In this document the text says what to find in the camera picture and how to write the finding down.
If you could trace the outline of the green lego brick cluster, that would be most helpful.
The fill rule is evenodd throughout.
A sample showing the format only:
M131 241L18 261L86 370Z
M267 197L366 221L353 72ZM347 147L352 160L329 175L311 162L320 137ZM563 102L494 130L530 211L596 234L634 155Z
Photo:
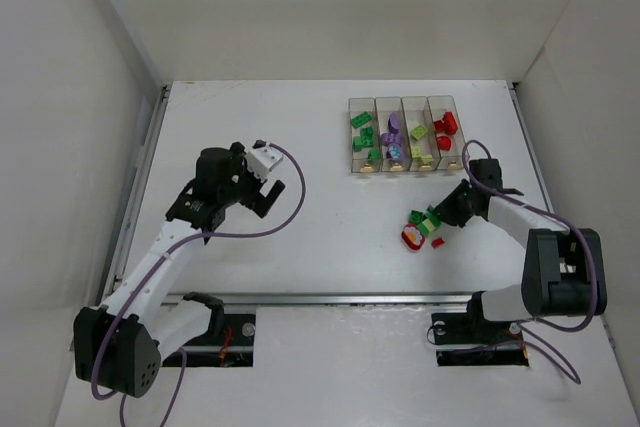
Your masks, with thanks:
M419 231L428 237L435 233L441 226L441 220L436 215L435 208L429 205L422 214L422 220L417 224Z

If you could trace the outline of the green lego plate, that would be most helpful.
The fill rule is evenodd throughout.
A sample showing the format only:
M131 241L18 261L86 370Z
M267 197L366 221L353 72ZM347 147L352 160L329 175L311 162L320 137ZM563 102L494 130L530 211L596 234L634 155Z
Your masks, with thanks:
M354 152L361 152L363 149L370 149L374 146L374 130L371 126L362 127L352 139Z

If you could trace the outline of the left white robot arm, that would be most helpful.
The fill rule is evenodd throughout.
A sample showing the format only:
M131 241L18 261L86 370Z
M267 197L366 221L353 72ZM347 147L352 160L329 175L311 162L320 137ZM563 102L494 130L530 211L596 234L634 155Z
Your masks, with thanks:
M287 156L264 141L251 149L235 142L201 151L194 177L167 210L143 259L99 305L82 308L74 319L75 372L96 399L145 395L169 356L196 337L221 332L224 303L211 294L189 292L166 317L157 315L188 264L219 236L230 207L268 214L285 185L276 181L269 192L262 189Z

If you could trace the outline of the red square lego brick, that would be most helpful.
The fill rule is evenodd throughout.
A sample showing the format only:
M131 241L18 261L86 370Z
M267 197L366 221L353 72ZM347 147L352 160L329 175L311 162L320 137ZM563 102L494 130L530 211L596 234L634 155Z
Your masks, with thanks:
M434 122L434 130L436 133L441 133L445 131L444 122L442 120L436 120Z

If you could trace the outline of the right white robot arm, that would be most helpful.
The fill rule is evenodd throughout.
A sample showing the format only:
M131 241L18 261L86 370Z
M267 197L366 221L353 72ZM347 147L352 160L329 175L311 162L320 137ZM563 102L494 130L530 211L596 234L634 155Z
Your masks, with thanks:
M476 324L533 320L548 325L550 317L582 317L582 330L607 307L607 289L599 234L580 229L560 216L527 203L516 189L503 186L495 158L471 160L468 178L435 207L442 223L462 228L479 217L506 232L525 251L518 284L479 291L467 303Z

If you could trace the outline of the purple flower lego piece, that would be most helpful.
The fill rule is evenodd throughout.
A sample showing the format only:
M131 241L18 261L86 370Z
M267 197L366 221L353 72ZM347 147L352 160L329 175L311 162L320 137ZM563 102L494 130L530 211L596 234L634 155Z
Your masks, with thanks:
M402 146L397 143L390 143L387 146L386 157L392 160L401 160L404 158Z

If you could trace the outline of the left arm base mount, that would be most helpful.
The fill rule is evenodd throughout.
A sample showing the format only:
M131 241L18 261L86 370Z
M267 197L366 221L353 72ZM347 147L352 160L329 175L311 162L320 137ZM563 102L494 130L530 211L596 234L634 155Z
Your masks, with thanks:
M165 367L178 367L179 348L192 368L253 365L256 315L228 311L210 294L190 292L168 310L158 327L158 347Z

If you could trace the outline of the green number three brick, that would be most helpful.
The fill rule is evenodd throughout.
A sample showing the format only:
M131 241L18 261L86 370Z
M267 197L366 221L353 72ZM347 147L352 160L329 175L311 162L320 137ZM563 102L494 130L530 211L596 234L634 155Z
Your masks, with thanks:
M411 224L419 224L424 220L424 213L417 210L412 210L409 215L408 222Z

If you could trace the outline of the small purple lego brick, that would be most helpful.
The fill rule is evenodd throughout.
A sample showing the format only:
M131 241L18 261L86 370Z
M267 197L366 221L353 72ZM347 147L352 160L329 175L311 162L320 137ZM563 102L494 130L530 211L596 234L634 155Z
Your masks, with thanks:
M387 121L388 132L397 134L400 131L400 119L396 112L392 112Z

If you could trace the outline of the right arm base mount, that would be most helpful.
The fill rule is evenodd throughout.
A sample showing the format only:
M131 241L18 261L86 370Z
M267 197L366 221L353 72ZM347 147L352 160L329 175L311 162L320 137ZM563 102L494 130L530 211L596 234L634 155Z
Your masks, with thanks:
M428 332L439 367L529 366L518 324L487 320L480 293L464 311L432 313Z

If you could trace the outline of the red flower lego piece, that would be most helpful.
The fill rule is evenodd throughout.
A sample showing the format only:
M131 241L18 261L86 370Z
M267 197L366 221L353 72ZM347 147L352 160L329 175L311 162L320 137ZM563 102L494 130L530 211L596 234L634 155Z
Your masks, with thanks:
M412 251L418 251L425 242L425 236L419 227L413 223L407 223L401 231L401 239Z

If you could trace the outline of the red round lego piece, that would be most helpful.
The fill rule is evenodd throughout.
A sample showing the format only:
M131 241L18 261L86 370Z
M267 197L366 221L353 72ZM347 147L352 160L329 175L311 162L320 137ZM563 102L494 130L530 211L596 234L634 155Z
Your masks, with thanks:
M436 141L440 151L449 152L453 147L453 140L449 136L438 136Z

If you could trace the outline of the light green lego brick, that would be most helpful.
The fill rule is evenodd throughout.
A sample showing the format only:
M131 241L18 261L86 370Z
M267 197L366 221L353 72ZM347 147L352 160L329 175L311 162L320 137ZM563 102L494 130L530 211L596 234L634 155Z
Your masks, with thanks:
M422 124L418 124L413 129L410 130L410 136L416 141L423 139L424 137L427 136L427 134L428 134L428 128Z

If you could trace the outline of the long green lego brick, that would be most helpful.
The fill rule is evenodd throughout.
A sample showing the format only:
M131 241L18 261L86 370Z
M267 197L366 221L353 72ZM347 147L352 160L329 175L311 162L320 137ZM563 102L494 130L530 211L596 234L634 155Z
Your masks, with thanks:
M367 123L371 122L372 120L373 120L373 116L371 115L371 113L368 111L365 111L352 117L350 119L350 125L354 129L359 129L362 126L366 125Z

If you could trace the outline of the purple rounded lego brick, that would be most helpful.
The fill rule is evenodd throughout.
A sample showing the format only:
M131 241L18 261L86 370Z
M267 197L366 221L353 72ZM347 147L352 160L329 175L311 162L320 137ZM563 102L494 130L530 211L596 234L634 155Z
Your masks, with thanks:
M389 132L385 132L382 133L380 135L380 143L383 146L388 146L390 144L401 144L401 136L397 133L397 134L393 134L393 133L389 133Z

